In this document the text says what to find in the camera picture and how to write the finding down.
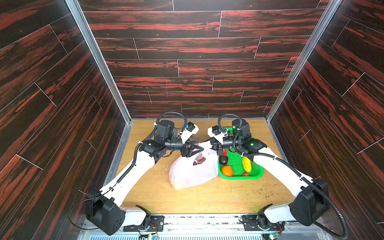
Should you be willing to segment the pink dragon fruit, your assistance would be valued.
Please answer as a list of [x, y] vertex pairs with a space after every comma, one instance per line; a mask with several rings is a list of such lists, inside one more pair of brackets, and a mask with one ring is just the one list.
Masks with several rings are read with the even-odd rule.
[[200, 165], [200, 164], [203, 164], [204, 162], [206, 161], [206, 158], [205, 157], [199, 157], [199, 158], [196, 158], [193, 162], [193, 165], [196, 166], [196, 165]]

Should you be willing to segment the pink printed plastic bag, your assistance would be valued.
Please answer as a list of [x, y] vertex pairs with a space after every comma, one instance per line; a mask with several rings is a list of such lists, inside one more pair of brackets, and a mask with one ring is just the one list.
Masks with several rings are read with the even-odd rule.
[[[179, 157], [169, 171], [169, 179], [175, 190], [181, 190], [204, 184], [219, 174], [218, 154], [212, 150], [210, 142], [199, 144], [204, 150], [192, 157]], [[196, 158], [205, 157], [206, 161], [200, 165], [193, 165]]]

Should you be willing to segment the dark purple fruit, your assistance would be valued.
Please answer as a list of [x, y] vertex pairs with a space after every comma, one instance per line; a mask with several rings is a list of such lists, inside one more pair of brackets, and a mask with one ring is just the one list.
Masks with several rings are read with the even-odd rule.
[[229, 162], [229, 158], [227, 156], [219, 156], [219, 164], [226, 166]]

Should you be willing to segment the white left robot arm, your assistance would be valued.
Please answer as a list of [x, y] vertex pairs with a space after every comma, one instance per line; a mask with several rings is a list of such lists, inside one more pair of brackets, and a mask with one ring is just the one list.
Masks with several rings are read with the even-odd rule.
[[167, 152], [180, 151], [183, 157], [192, 157], [202, 152], [203, 148], [198, 146], [199, 141], [191, 141], [198, 131], [198, 126], [192, 122], [185, 122], [181, 132], [178, 132], [174, 122], [157, 121], [151, 134], [138, 143], [133, 160], [123, 171], [100, 190], [88, 192], [87, 220], [108, 236], [126, 226], [147, 230], [151, 213], [139, 205], [123, 208], [124, 199], [139, 179]]

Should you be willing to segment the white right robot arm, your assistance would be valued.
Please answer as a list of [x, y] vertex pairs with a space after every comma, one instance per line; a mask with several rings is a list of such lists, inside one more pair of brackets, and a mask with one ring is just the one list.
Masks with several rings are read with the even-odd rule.
[[[320, 177], [312, 178], [289, 163], [279, 158], [268, 146], [252, 137], [250, 126], [246, 120], [234, 115], [232, 129], [221, 124], [212, 127], [210, 137], [217, 143], [217, 152], [234, 150], [242, 157], [263, 167], [278, 179], [295, 197], [292, 202], [280, 205], [267, 205], [257, 213], [258, 227], [268, 231], [273, 225], [281, 226], [284, 222], [296, 221], [304, 226], [316, 225], [334, 238], [345, 240], [349, 230], [341, 210], [329, 197], [328, 184]], [[337, 234], [320, 224], [317, 220], [329, 209], [333, 209], [340, 221], [342, 233]]]

